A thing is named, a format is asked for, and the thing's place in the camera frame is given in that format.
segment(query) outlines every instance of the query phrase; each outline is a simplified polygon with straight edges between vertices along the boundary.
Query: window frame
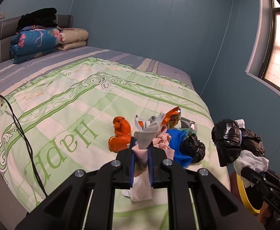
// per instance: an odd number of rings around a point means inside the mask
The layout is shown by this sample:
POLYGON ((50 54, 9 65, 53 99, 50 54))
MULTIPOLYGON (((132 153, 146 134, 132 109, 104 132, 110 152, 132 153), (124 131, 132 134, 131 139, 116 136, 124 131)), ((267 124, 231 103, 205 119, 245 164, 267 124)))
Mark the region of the window frame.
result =
POLYGON ((276 35, 276 15, 280 14, 280 7, 274 7, 274 0, 270 0, 271 3, 271 29, 270 29, 270 37, 269 37, 269 43, 268 43, 268 48, 267 52, 263 61, 263 65, 260 69, 258 78, 261 80, 265 81, 269 85, 273 86, 275 89, 280 91, 280 87, 274 84, 273 82, 267 80, 265 78, 265 74, 267 72, 267 69, 269 67, 270 61, 271 61, 271 56, 274 48, 274 43, 275 43, 275 35, 276 35))

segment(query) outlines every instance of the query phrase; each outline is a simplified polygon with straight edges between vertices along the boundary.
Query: bed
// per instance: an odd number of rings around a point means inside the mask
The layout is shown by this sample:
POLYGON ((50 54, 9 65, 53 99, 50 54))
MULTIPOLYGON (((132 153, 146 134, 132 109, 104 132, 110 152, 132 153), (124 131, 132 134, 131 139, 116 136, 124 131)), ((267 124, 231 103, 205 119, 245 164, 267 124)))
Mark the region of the bed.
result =
MULTIPOLYGON (((95 47, 57 51, 21 64, 0 63, 0 91, 11 103, 31 143, 34 160, 51 193, 76 169, 93 171, 115 159, 107 141, 112 120, 149 118, 180 106, 182 116, 197 123, 205 158, 187 168, 207 168, 229 189, 211 140, 209 110, 190 77, 174 67, 144 57, 95 47)), ((26 145, 6 103, 0 108, 0 172, 29 212, 44 195, 35 182, 26 145)), ((113 229, 168 229, 167 191, 131 202, 116 191, 113 229)))

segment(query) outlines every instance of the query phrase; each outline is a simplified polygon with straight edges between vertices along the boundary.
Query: headboard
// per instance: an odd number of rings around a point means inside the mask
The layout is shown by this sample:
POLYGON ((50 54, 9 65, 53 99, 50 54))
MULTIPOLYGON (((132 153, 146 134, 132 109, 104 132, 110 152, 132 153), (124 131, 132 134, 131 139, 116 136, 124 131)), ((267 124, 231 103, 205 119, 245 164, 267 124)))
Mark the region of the headboard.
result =
MULTIPOLYGON (((21 17, 14 17, 0 21, 0 63, 11 59, 10 42, 15 35, 18 26, 18 20, 21 17)), ((55 21, 59 27, 72 27, 73 17, 71 15, 56 15, 55 21)))

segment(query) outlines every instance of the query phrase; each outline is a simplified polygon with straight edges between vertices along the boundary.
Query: green and white bedsheet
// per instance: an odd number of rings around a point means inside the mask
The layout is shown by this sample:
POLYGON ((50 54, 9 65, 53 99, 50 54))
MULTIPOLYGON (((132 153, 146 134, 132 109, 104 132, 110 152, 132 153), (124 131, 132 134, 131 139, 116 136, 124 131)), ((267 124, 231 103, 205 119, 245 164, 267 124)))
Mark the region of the green and white bedsheet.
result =
MULTIPOLYGON (((48 194, 76 169, 97 170, 115 159, 108 149, 114 117, 125 117, 134 132, 136 114, 149 118, 175 106, 197 123, 198 138, 206 146, 204 160, 188 169, 205 167, 229 188, 227 169, 219 166, 211 141, 208 108, 178 80, 90 57, 38 77, 6 98, 31 143, 48 194)), ((6 103, 0 108, 0 172, 28 211, 44 199, 6 103)), ((154 190, 152 200, 136 203, 116 191, 113 229, 167 228, 166 189, 154 190)))

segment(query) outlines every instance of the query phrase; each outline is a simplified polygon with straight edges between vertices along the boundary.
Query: screw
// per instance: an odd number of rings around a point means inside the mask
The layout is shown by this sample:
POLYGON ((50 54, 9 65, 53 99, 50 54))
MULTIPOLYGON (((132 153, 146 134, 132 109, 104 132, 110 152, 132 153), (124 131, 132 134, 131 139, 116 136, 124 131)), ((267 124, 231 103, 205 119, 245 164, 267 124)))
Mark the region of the screw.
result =
POLYGON ((112 165, 113 167, 119 167, 119 166, 121 165, 121 162, 120 162, 119 160, 113 160, 113 161, 111 162, 111 165, 112 165))
POLYGON ((164 159, 162 162, 165 166, 170 166, 173 164, 173 161, 171 159, 164 159))
POLYGON ((82 177, 82 176, 84 176, 84 171, 83 170, 76 170, 74 175, 77 176, 77 177, 82 177))
POLYGON ((208 170, 207 169, 199 169, 199 174, 202 175, 202 176, 207 176, 209 174, 208 170))

